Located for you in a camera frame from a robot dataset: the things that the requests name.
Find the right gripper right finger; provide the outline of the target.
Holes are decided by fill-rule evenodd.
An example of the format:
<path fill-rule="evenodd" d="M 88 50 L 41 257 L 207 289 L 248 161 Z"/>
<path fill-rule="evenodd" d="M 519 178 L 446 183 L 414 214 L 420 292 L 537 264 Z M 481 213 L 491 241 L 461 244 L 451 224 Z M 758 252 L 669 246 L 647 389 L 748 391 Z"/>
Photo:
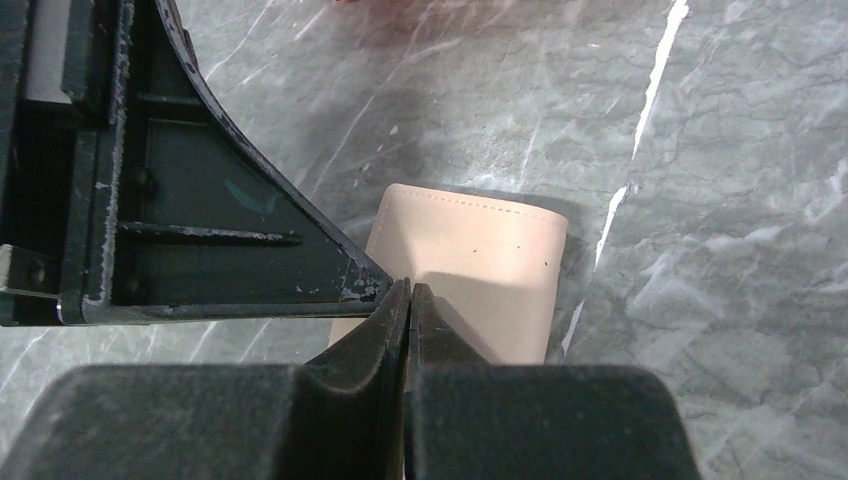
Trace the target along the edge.
<path fill-rule="evenodd" d="M 409 479 L 696 479 L 675 400 L 624 365 L 494 365 L 448 325 L 431 289 L 410 305 Z"/>

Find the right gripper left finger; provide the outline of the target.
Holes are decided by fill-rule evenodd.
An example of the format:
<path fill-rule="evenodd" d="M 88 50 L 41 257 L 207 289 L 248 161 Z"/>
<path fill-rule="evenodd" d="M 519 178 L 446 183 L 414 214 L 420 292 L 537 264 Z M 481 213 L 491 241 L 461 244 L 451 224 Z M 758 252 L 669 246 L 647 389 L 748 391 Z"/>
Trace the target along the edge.
<path fill-rule="evenodd" d="M 40 396 L 5 479 L 399 479 L 411 287 L 303 365 L 92 365 Z"/>

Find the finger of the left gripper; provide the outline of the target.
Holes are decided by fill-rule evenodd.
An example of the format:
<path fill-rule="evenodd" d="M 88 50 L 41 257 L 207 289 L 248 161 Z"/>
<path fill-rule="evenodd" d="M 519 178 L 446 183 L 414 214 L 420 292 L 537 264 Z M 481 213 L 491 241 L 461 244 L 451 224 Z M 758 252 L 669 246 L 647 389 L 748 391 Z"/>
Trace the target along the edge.
<path fill-rule="evenodd" d="M 58 317 L 152 324 L 372 313 L 391 277 L 246 138 L 171 1 L 75 1 Z"/>

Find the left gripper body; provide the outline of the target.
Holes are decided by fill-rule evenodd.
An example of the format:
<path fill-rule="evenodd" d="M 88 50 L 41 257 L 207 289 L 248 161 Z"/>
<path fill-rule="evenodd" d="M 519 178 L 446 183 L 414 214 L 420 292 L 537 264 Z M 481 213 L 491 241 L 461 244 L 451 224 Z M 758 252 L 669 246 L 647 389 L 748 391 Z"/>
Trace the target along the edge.
<path fill-rule="evenodd" d="M 1 4 L 1 324 L 59 322 L 76 141 L 107 122 L 116 1 Z"/>

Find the tan leather card holder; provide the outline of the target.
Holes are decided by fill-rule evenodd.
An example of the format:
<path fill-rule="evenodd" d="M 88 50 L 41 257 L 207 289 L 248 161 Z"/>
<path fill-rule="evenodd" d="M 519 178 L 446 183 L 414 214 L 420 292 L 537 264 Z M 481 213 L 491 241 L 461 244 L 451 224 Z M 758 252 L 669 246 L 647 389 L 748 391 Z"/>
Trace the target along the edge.
<path fill-rule="evenodd" d="M 428 285 L 437 312 L 486 360 L 541 364 L 567 228 L 537 206 L 392 184 L 366 253 L 393 279 Z"/>

